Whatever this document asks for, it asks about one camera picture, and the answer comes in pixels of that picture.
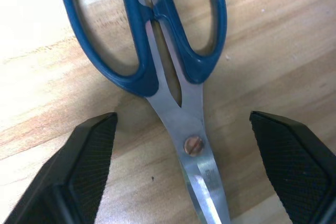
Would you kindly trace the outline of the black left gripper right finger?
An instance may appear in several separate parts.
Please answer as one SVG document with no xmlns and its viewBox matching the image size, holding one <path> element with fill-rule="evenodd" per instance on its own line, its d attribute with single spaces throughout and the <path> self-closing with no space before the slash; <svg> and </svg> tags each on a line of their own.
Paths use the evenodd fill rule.
<svg viewBox="0 0 336 224">
<path fill-rule="evenodd" d="M 336 155 L 303 123 L 249 117 L 267 177 L 293 224 L 336 224 Z"/>
</svg>

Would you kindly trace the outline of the blue handled steel scissors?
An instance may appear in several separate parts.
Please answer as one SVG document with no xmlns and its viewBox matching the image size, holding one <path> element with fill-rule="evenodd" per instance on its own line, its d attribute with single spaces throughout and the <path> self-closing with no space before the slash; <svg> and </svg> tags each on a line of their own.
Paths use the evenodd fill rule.
<svg viewBox="0 0 336 224">
<path fill-rule="evenodd" d="M 108 80 L 122 89 L 144 97 L 167 129 L 183 171 L 185 184 L 202 224 L 231 224 L 223 182 L 206 136 L 203 84 L 213 72 L 224 48 L 227 32 L 225 0 L 211 0 L 215 16 L 215 45 L 201 56 L 190 46 L 173 0 L 123 0 L 132 32 L 139 67 L 123 76 L 111 69 L 89 40 L 79 16 L 76 0 L 63 0 L 82 50 Z M 164 73 L 152 22 L 160 24 L 181 91 L 182 102 L 174 100 Z"/>
</svg>

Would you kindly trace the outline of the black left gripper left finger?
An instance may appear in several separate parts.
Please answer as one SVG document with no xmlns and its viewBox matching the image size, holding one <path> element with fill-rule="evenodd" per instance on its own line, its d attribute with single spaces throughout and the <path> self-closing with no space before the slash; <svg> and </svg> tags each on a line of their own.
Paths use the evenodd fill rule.
<svg viewBox="0 0 336 224">
<path fill-rule="evenodd" d="M 38 171 L 4 224 L 95 224 L 106 187 L 118 116 L 77 125 Z"/>
</svg>

